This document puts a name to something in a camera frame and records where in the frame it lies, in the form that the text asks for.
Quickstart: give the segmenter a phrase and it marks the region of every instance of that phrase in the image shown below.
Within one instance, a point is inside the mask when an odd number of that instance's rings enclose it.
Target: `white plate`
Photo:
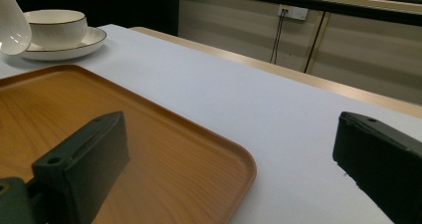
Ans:
[[[76,48],[65,50],[47,50],[31,44],[26,52],[19,56],[37,61],[61,61],[78,58],[90,54],[100,48],[106,40],[106,32],[99,28],[89,27],[88,32]]]

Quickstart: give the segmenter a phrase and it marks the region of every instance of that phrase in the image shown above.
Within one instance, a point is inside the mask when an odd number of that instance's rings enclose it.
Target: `bowl rim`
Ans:
[[[43,22],[30,22],[28,21],[27,16],[29,16],[31,13],[35,14],[35,13],[41,13],[41,12],[50,12],[50,11],[65,11],[65,12],[73,12],[73,13],[78,13],[82,15],[82,18],[77,19],[77,20],[72,20],[69,22],[56,22],[56,23],[43,23]],[[76,10],[68,10],[68,9],[41,9],[41,10],[33,10],[33,11],[28,11],[24,13],[25,18],[28,21],[28,24],[32,24],[32,25],[60,25],[60,24],[69,24],[69,23],[76,23],[76,22],[80,22],[82,20],[87,20],[87,15],[81,11],[76,11]]]
[[[99,39],[96,40],[93,43],[89,43],[89,44],[82,44],[81,46],[75,47],[75,48],[68,48],[68,49],[58,49],[58,50],[45,50],[45,51],[37,51],[37,50],[29,50],[31,48],[31,46],[28,48],[28,50],[26,50],[24,53],[59,53],[59,52],[69,52],[69,51],[73,51],[73,50],[80,50],[80,49],[84,49],[87,47],[91,47],[93,45],[96,45],[98,43],[103,42],[106,37],[107,37],[107,33],[105,30],[101,29],[101,28],[94,28],[94,27],[89,27],[89,30],[92,30],[93,32],[97,32],[99,33]]]

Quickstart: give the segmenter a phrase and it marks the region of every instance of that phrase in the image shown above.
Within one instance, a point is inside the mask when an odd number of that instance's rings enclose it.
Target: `table edge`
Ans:
[[[312,87],[323,89],[337,95],[348,97],[360,102],[369,103],[379,107],[383,107],[396,112],[403,112],[415,117],[422,118],[422,107],[410,104],[404,101],[396,100],[393,98],[385,97],[375,93],[371,93],[365,90],[353,88],[340,83],[332,82],[322,78],[314,77],[312,75],[304,74],[287,68],[279,67],[267,62],[259,61],[253,58],[249,58],[236,53],[228,52],[218,48],[210,47],[204,44],[189,41],[183,38],[175,37],[165,33],[161,33],[155,30],[151,30],[144,27],[132,27],[129,28],[132,31],[136,31],[148,36],[155,37],[167,42],[171,42],[186,48],[190,48],[196,51],[204,52],[210,55],[221,57],[232,62],[236,62],[242,65],[253,67],[261,71],[265,71],[280,77],[284,77],[302,84],[306,84]]]

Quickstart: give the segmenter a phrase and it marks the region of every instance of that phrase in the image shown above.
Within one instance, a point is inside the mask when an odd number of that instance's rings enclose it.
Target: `electrical outlet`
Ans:
[[[292,6],[280,4],[279,13],[278,13],[279,16],[282,15],[283,10],[288,11],[285,15],[285,18],[292,18],[292,19],[305,21],[308,16],[307,8],[292,7]]]
[[[307,19],[307,15],[308,15],[307,8],[293,7],[291,10],[292,10],[291,18],[302,20],[302,21],[305,21]]]
[[[287,11],[288,11],[288,13],[289,13],[289,11],[290,11],[291,9],[292,9],[292,6],[280,4],[280,7],[279,7],[279,13],[278,13],[278,15],[279,15],[279,16],[282,16],[282,12],[283,12],[283,10],[287,10]]]

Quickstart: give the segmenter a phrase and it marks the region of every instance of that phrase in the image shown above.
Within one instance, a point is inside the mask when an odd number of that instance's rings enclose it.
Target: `cabinet door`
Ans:
[[[422,27],[330,14],[309,73],[422,104]]]

